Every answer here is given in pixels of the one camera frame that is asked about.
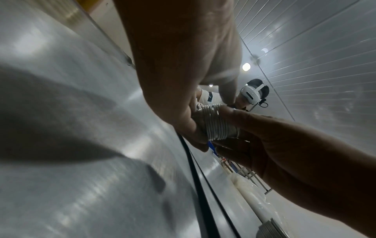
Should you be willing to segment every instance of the round light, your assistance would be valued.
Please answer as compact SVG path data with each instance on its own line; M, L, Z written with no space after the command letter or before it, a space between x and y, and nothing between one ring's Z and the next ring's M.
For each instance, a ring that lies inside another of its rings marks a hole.
M248 71L251 69L251 65L249 63L245 63L242 68L244 71Z

